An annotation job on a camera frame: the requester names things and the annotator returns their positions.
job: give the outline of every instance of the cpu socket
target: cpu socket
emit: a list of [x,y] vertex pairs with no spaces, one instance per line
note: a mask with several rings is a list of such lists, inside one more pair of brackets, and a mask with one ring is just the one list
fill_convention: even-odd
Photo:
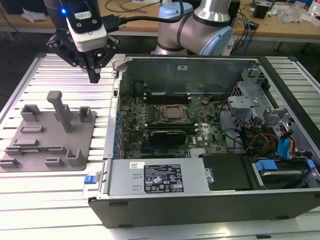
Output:
[[162,123],[188,121],[187,107],[184,105],[162,105],[160,106],[160,119]]

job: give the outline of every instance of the motherboard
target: motherboard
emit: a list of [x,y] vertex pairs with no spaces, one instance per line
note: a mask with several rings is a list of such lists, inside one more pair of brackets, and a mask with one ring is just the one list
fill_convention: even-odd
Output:
[[205,153],[226,153],[228,146],[217,123],[221,102],[209,98],[123,94],[119,104],[123,157],[197,158]]

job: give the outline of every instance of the small white label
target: small white label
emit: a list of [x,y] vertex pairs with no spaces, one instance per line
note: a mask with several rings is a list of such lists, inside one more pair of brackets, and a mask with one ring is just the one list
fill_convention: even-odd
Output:
[[143,169],[145,166],[144,161],[131,161],[130,162],[130,168],[131,169]]
[[91,12],[90,11],[83,11],[83,12],[77,12],[74,14],[76,19],[82,20],[82,19],[89,19],[91,18]]
[[178,71],[187,71],[188,70],[188,66],[187,65],[179,65],[177,67]]
[[179,189],[182,188],[182,184],[171,184],[172,189]]

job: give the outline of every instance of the wooden desk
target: wooden desk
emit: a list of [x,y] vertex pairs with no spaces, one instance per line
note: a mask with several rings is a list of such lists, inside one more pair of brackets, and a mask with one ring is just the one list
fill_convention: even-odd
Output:
[[[107,0],[98,0],[101,16],[107,16],[110,14],[118,14],[111,12],[105,8]],[[113,10],[122,11],[118,7],[117,1],[113,0],[108,4],[108,7]],[[241,10],[246,4],[249,4],[252,0],[241,0]],[[127,8],[137,8],[142,6],[142,3],[127,3]],[[123,17],[131,17],[136,15],[144,16],[158,16],[159,4],[151,5],[145,8],[147,13],[137,12],[124,12],[121,13]],[[259,28],[255,33],[254,40],[263,41],[282,41],[282,42],[320,42],[320,27],[314,26],[307,21],[301,21],[300,23],[282,23],[277,16],[267,15],[265,19],[253,18],[253,12],[243,9],[249,21],[253,21],[259,24]],[[54,25],[48,17],[45,21],[36,21],[35,23],[29,22],[20,15],[6,15],[7,19],[21,32],[33,32],[33,33],[53,33]],[[239,20],[236,20],[233,27],[233,34],[235,36],[241,36],[243,33],[243,26]],[[8,25],[3,16],[0,16],[0,31],[13,32],[13,29]],[[154,21],[133,21],[129,22],[125,28],[114,32],[114,35],[134,35],[134,36],[157,36],[158,23]]]
[[[101,16],[107,16],[110,14],[121,14],[122,17],[131,16],[152,16],[157,17],[159,15],[159,4],[154,4],[145,8],[147,13],[139,12],[124,12],[117,13],[109,11],[105,8],[107,0],[98,0]],[[123,0],[113,0],[108,3],[108,8],[116,11],[123,11],[119,6],[118,2],[123,2]],[[127,3],[126,8],[134,9],[142,7],[142,3]],[[50,17],[47,17],[45,21],[36,21],[34,23],[24,19],[21,15],[5,15],[9,22],[21,32],[27,33],[53,33],[55,26],[53,25]],[[12,27],[9,26],[4,17],[0,16],[0,31],[14,32]],[[158,23],[155,21],[133,21],[126,24],[125,28],[120,29],[115,35],[136,35],[136,36],[156,36],[158,34]]]
[[[320,27],[316,27],[311,22],[302,20],[301,22],[282,23],[276,15],[266,15],[264,19],[253,18],[253,12],[249,11],[250,7],[246,6],[252,0],[241,0],[240,8],[242,13],[248,18],[259,24],[255,33],[254,39],[256,40],[269,40],[283,42],[304,42],[295,41],[293,39],[314,39],[320,42]],[[236,20],[233,26],[233,34],[242,35],[244,31],[243,25],[240,20]]]

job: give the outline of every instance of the floor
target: floor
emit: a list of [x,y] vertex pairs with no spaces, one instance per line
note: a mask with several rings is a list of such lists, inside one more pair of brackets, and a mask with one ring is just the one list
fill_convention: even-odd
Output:
[[[15,90],[37,53],[47,52],[46,43],[51,37],[47,33],[14,34],[14,41],[0,42],[0,109]],[[149,54],[157,44],[155,37],[119,36],[119,53]],[[320,45],[309,46],[304,54],[300,50],[304,43],[285,42],[280,51],[274,50],[275,42],[253,41],[245,56],[296,56],[304,67],[320,81]]]

